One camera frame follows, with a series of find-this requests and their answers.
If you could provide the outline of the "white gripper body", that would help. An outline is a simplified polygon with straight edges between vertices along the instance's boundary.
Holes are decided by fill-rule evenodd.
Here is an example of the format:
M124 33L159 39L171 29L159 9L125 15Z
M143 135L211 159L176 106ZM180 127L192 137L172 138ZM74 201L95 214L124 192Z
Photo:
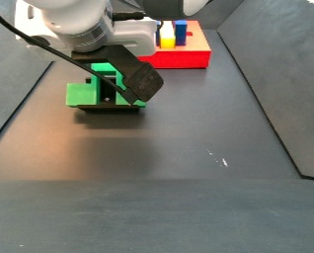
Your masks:
M109 0L16 0L14 27L64 54L121 44L135 56L152 55L156 21L112 18Z

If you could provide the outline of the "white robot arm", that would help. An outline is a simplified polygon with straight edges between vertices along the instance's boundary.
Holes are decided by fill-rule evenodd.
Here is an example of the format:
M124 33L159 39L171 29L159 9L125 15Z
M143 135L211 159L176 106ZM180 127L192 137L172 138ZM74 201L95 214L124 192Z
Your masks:
M195 15L209 0L135 0L140 21L113 20L111 0L16 0L14 26L70 55L121 44L135 56L156 52L157 21Z

